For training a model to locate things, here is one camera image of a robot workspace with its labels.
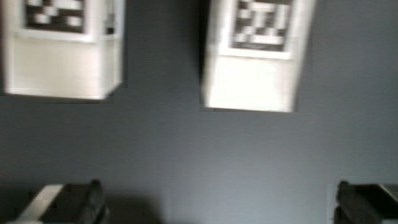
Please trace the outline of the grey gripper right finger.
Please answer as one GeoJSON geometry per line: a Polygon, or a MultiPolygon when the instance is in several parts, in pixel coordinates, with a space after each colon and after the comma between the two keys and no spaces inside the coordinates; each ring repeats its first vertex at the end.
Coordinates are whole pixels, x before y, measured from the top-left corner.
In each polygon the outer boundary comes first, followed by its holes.
{"type": "Polygon", "coordinates": [[[398,224],[398,184],[340,181],[331,224],[398,224]]]}

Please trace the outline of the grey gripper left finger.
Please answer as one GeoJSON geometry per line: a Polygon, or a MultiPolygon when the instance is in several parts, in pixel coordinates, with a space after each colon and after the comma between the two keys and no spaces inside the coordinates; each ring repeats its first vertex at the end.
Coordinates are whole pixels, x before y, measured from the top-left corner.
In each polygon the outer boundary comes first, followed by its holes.
{"type": "Polygon", "coordinates": [[[13,224],[108,224],[100,182],[42,187],[13,219],[13,224]]]}

